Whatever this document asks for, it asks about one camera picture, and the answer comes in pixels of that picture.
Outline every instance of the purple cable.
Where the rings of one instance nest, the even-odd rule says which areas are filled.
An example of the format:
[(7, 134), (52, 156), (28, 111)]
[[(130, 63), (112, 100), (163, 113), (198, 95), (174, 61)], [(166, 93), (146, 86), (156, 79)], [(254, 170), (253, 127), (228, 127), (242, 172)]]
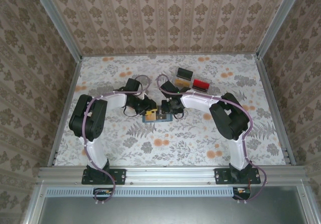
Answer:
[[(97, 170), (101, 171), (102, 173), (106, 174), (106, 175), (111, 179), (112, 184), (113, 184), (113, 189), (112, 189), (112, 192), (111, 192), (110, 196), (109, 196), (106, 200), (101, 201), (102, 203), (107, 202), (107, 201), (109, 201), (109, 200), (111, 199), (111, 197), (113, 196), (113, 194), (114, 194), (114, 192), (115, 192), (116, 183), (115, 183), (115, 180), (112, 178), (112, 176), (111, 176), (107, 171), (104, 171), (103, 169), (99, 168), (99, 167), (94, 163), (94, 161), (91, 159), (91, 157), (90, 157), (90, 155), (89, 155), (89, 153), (88, 153), (88, 150), (87, 150), (87, 138), (86, 138), (86, 133), (85, 133), (85, 126), (86, 126), (87, 116), (88, 116), (90, 107), (91, 107), (92, 104), (95, 102), (95, 100), (97, 100), (97, 99), (99, 99), (99, 98), (111, 96), (111, 95), (118, 94), (118, 93), (135, 94), (135, 93), (141, 93), (141, 92), (146, 91), (146, 90), (149, 88), (150, 84), (151, 84), (151, 80), (150, 80), (150, 78), (149, 78), (148, 76), (146, 76), (146, 75), (139, 75), (139, 76), (136, 77), (136, 79), (139, 78), (139, 77), (146, 77), (146, 78), (148, 79), (148, 85), (147, 85), (146, 88), (144, 88), (144, 89), (142, 89), (142, 90), (140, 90), (140, 91), (133, 91), (133, 92), (130, 92), (130, 91), (113, 91), (113, 92), (106, 93), (106, 94), (104, 94), (104, 95), (100, 95), (100, 96), (94, 97), (94, 98), (90, 101), (90, 103), (88, 104), (87, 109), (86, 109), (86, 112), (85, 112), (85, 114), (84, 114), (84, 120), (83, 120), (83, 122), (82, 122), (82, 137), (83, 137), (83, 139), (84, 139), (85, 153), (86, 153), (86, 155), (87, 155), (90, 163), (93, 165), (93, 167), (95, 167)], [(96, 200), (97, 202), (99, 202), (99, 200), (97, 199), (97, 192), (95, 193), (94, 198), (95, 198), (95, 200)]]
[(156, 78), (156, 83), (157, 83), (157, 87), (159, 88), (160, 91), (164, 92), (164, 93), (167, 93), (167, 94), (171, 94), (171, 95), (195, 95), (195, 96), (200, 96), (200, 97), (206, 97), (206, 98), (209, 98), (209, 99), (215, 99), (215, 100), (218, 100), (218, 101), (222, 101), (222, 102), (225, 102), (225, 103), (228, 103), (228, 104), (231, 104), (237, 108), (239, 108), (240, 110), (242, 110), (245, 115), (248, 117), (249, 121), (250, 121), (250, 127), (249, 129), (243, 134), (242, 136), (242, 144), (243, 144), (243, 152), (244, 152), (244, 157), (245, 157), (245, 160), (250, 164), (252, 165), (254, 168), (257, 168), (259, 169), (263, 174), (264, 174), (264, 181), (263, 181), (263, 184), (262, 184), (262, 187), (260, 188), (260, 190), (251, 198), (247, 199), (247, 200), (243, 200), (244, 202), (246, 201), (250, 201), (250, 200), (254, 200), (260, 193), (261, 191), (263, 190), (265, 184), (266, 184), (266, 181), (267, 181), (267, 176), (266, 176), (266, 172), (259, 166), (257, 165), (254, 165), (248, 158), (247, 158), (247, 152), (246, 152), (246, 144), (245, 144), (245, 137), (250, 133), (250, 131), (252, 130), (253, 128), (253, 119), (251, 118), (250, 114), (244, 109), (242, 108), (242, 106), (232, 102), (232, 101), (229, 101), (229, 100), (226, 100), (226, 99), (222, 99), (220, 97), (214, 97), (214, 96), (210, 96), (210, 95), (205, 95), (205, 94), (201, 94), (201, 93), (198, 93), (198, 92), (181, 92), (181, 93), (173, 93), (173, 92), (167, 92), (165, 90), (163, 90), (161, 88), (161, 86), (159, 85), (159, 78), (160, 77), (165, 77), (168, 81), (170, 80), (169, 77), (167, 77), (165, 74), (160, 74), (157, 78)]

